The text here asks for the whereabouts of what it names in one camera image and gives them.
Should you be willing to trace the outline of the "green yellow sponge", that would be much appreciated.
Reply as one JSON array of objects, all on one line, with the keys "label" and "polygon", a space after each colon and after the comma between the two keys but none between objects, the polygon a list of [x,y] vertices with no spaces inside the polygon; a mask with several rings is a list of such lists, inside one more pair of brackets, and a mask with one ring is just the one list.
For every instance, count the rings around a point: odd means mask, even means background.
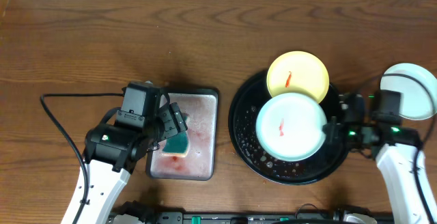
[{"label": "green yellow sponge", "polygon": [[189,149],[187,130],[168,138],[162,153],[170,156],[185,157]]}]

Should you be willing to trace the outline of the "light blue plate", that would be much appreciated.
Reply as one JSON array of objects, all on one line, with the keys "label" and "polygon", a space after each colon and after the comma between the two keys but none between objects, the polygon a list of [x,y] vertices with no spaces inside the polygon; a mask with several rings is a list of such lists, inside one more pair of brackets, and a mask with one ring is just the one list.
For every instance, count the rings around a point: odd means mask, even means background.
[{"label": "light blue plate", "polygon": [[281,94],[264,104],[255,133],[262,148],[276,159],[296,162],[309,158],[324,144],[327,119],[321,106],[299,93]]}]

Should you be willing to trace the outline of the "yellow plate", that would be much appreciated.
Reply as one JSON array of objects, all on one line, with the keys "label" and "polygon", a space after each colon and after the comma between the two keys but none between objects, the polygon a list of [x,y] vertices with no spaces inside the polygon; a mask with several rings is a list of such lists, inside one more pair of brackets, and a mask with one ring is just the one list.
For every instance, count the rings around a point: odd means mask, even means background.
[{"label": "yellow plate", "polygon": [[296,92],[321,103],[330,85],[326,66],[315,55],[291,51],[277,57],[270,65],[266,86],[272,98]]}]

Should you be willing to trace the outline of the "pale green plate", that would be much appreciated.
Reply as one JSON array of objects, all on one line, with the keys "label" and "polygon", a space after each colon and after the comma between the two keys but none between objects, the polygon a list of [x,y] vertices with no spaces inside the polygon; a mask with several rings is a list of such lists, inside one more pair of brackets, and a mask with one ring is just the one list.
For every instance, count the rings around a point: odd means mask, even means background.
[{"label": "pale green plate", "polygon": [[[416,64],[403,63],[391,66],[385,74],[405,74],[420,81],[431,94],[436,106],[436,77],[427,69]],[[399,114],[409,120],[426,120],[432,117],[433,110],[427,92],[415,81],[401,76],[385,76],[380,89],[401,93]]]}]

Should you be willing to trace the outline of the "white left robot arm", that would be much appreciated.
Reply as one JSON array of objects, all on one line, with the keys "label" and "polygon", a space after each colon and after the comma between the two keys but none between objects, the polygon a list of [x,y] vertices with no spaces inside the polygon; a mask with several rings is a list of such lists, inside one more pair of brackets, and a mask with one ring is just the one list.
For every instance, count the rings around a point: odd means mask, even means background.
[{"label": "white left robot arm", "polygon": [[144,124],[143,116],[115,107],[85,137],[79,178],[62,223],[106,223],[137,162],[159,143],[187,130],[177,103],[165,104],[143,129],[108,124],[115,114]]}]

